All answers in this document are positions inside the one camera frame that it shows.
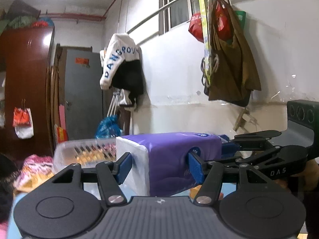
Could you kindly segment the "green cloth on wardrobe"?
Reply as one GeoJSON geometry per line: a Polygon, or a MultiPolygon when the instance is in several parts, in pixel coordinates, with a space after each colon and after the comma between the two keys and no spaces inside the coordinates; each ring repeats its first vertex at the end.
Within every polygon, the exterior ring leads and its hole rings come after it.
{"type": "Polygon", "coordinates": [[[1,34],[8,29],[29,27],[39,18],[41,11],[22,0],[14,0],[8,11],[1,9],[1,34]]]}

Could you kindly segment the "dark red wooden wardrobe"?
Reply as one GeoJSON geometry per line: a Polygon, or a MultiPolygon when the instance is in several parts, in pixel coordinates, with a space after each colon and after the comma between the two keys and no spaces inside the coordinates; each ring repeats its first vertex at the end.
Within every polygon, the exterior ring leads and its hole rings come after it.
{"type": "Polygon", "coordinates": [[[6,67],[5,125],[1,152],[14,161],[32,154],[51,155],[46,113],[48,67],[53,27],[11,29],[1,34],[1,63],[6,67]],[[12,125],[14,109],[31,110],[33,137],[20,139],[12,125]]]}

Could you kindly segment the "grey door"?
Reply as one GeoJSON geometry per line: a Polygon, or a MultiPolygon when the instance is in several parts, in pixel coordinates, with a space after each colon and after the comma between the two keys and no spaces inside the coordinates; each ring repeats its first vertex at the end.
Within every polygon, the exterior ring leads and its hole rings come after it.
{"type": "Polygon", "coordinates": [[[67,50],[64,87],[65,123],[69,140],[92,139],[103,119],[98,53],[67,50]]]}

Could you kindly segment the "red pipe near ceiling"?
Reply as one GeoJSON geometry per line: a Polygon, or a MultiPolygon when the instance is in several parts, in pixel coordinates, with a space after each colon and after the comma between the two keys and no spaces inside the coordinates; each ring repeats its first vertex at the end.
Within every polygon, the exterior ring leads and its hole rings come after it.
{"type": "Polygon", "coordinates": [[[64,19],[64,20],[84,20],[84,21],[92,21],[92,22],[102,22],[106,20],[106,15],[111,9],[111,7],[114,5],[114,3],[117,0],[113,0],[111,4],[108,6],[106,11],[104,12],[103,15],[92,15],[92,14],[78,14],[78,13],[71,13],[71,12],[63,12],[63,13],[48,13],[46,12],[45,14],[41,14],[41,17],[49,17],[52,19],[64,19]]]}

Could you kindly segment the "black clothing pile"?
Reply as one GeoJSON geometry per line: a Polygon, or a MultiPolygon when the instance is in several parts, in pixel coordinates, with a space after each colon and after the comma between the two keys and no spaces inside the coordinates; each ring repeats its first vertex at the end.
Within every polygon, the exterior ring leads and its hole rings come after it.
{"type": "Polygon", "coordinates": [[[16,164],[1,154],[0,158],[0,219],[7,221],[14,198],[14,181],[20,175],[16,164]]]}

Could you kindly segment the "red white hanging bag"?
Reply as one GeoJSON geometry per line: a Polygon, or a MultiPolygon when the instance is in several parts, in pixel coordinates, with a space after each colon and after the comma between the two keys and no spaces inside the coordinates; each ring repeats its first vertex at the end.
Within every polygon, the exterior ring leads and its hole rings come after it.
{"type": "Polygon", "coordinates": [[[31,110],[25,107],[25,99],[22,99],[20,108],[14,109],[12,126],[19,139],[30,139],[34,135],[31,110]]]}

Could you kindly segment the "blue plastic bag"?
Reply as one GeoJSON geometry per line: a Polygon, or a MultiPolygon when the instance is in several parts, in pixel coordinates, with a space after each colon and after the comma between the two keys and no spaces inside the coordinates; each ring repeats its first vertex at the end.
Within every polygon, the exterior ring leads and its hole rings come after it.
{"type": "Polygon", "coordinates": [[[122,135],[122,130],[118,124],[118,116],[111,115],[104,118],[98,125],[95,133],[96,139],[112,138],[122,135]]]}

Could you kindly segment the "brown hanging coat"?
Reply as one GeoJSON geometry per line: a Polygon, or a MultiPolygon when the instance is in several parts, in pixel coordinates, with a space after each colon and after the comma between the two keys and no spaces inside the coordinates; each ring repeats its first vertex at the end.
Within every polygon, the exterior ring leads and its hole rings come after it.
{"type": "Polygon", "coordinates": [[[216,1],[221,1],[229,13],[233,35],[230,42],[218,38],[215,27],[208,37],[211,67],[204,76],[204,94],[209,100],[222,100],[240,107],[249,103],[252,91],[261,90],[258,70],[250,46],[241,27],[241,21],[225,0],[208,0],[208,16],[216,1]]]}

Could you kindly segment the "white black hanging jacket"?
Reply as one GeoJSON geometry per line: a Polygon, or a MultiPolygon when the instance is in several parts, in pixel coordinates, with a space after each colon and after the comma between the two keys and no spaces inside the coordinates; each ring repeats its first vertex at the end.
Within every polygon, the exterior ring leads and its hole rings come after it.
{"type": "Polygon", "coordinates": [[[119,106],[134,109],[144,94],[140,54],[134,40],[127,33],[114,33],[106,49],[100,51],[102,90],[120,90],[119,106]]]}

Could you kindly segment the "yellow patterned blanket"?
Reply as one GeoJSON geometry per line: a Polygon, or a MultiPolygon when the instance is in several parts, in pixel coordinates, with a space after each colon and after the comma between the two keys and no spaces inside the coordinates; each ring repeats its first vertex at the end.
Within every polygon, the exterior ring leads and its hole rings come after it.
{"type": "Polygon", "coordinates": [[[14,181],[14,195],[29,193],[54,176],[53,158],[31,155],[23,163],[20,175],[14,181]]]}

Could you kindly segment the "purple tissue pack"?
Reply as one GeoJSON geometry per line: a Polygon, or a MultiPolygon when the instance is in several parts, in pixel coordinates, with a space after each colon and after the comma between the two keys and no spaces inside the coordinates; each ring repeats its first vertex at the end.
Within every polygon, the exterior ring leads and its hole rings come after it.
{"type": "Polygon", "coordinates": [[[203,160],[221,158],[222,140],[207,133],[175,132],[118,136],[116,156],[132,155],[124,184],[138,196],[167,197],[195,186],[188,153],[203,160]]]}

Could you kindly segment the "window with metal frame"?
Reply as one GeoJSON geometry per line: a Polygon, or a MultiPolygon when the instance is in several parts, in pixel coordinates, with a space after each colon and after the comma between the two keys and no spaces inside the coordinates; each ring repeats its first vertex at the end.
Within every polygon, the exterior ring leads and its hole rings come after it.
{"type": "Polygon", "coordinates": [[[191,16],[200,12],[199,0],[159,0],[160,7],[174,2],[169,8],[159,13],[159,34],[189,22],[191,16]]]}

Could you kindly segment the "white plastic basket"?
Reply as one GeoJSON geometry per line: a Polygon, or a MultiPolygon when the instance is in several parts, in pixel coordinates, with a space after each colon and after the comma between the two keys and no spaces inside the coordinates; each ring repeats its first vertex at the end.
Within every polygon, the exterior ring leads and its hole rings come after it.
{"type": "Polygon", "coordinates": [[[56,174],[70,164],[93,168],[103,161],[116,161],[116,138],[66,141],[56,146],[52,172],[56,174]]]}

